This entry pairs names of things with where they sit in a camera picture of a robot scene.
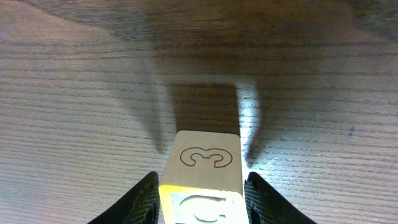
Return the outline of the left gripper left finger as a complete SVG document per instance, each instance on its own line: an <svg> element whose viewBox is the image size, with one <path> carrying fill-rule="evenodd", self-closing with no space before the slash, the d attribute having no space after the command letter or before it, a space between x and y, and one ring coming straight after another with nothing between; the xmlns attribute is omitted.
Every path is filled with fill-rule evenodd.
<svg viewBox="0 0 398 224"><path fill-rule="evenodd" d="M159 176L152 171L88 224L158 224Z"/></svg>

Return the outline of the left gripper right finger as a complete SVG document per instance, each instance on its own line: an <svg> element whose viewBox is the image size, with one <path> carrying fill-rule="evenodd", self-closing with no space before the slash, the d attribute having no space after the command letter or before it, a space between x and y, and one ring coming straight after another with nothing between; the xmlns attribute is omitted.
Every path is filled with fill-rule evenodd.
<svg viewBox="0 0 398 224"><path fill-rule="evenodd" d="M256 172L244 182L244 199L249 224L316 224Z"/></svg>

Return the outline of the yellow block C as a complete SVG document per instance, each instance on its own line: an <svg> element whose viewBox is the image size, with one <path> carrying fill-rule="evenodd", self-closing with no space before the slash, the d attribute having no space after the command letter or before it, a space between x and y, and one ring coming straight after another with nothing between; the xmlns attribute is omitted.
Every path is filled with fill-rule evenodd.
<svg viewBox="0 0 398 224"><path fill-rule="evenodd" d="M177 133L159 193L166 224L247 223L240 133Z"/></svg>

